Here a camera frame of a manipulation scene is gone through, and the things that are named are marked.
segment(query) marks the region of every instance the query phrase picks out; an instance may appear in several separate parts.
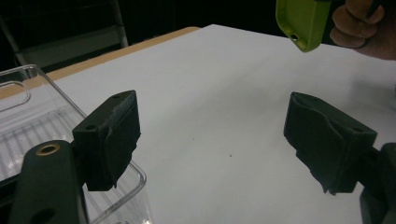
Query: human hand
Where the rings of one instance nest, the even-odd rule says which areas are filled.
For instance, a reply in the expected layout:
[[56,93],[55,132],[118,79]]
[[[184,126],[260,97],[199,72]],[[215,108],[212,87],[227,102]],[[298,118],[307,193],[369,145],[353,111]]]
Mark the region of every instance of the human hand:
[[396,60],[396,1],[382,1],[375,13],[366,18],[373,0],[346,0],[332,14],[335,27],[332,41],[359,53]]

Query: clear plastic container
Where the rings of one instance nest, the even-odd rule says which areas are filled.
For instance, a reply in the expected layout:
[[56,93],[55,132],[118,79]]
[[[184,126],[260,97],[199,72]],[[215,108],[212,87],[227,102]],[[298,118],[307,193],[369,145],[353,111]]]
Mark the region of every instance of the clear plastic container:
[[[73,141],[86,115],[35,65],[0,73],[0,181],[21,171],[23,155],[49,140]],[[116,189],[83,187],[91,223],[150,224],[146,175],[132,161]]]

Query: white table surface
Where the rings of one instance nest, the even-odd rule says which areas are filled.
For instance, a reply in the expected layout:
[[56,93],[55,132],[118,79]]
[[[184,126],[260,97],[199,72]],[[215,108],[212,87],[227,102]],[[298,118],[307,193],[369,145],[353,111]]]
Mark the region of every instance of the white table surface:
[[324,194],[283,136],[292,91],[396,140],[396,62],[211,25],[56,84],[86,113],[136,90],[154,222],[361,223],[359,196]]

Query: dark background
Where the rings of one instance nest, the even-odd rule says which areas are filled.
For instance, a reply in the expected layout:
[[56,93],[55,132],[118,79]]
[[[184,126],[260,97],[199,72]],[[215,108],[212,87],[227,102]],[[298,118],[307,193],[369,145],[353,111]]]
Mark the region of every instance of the dark background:
[[[114,19],[108,1],[2,0],[0,15],[23,49],[111,25]],[[276,24],[276,0],[119,0],[119,4],[130,45],[209,24],[283,35]],[[18,62],[0,31],[0,71],[15,66]]]

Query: black plastic part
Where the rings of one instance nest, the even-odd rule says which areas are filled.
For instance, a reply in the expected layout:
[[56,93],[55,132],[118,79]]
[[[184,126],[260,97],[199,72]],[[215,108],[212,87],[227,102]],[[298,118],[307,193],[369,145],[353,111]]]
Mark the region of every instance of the black plastic part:
[[396,143],[382,146],[377,164],[389,207],[396,207]]
[[356,169],[356,177],[363,184],[364,189],[379,201],[385,202],[384,184],[380,176],[378,156],[380,152],[372,148],[361,156]]
[[0,181],[0,223],[8,223],[11,206],[14,202],[18,175]]
[[363,224],[381,224],[388,212],[385,201],[378,200],[367,189],[361,193],[361,219]]
[[394,204],[387,212],[381,224],[395,224],[396,223],[396,205]]
[[69,143],[49,141],[26,153],[8,223],[88,223]]
[[84,158],[88,190],[116,186],[136,149],[140,136],[135,91],[108,98],[74,130],[76,156]]
[[357,166],[376,132],[319,98],[293,92],[284,135],[297,157],[331,194],[352,192]]

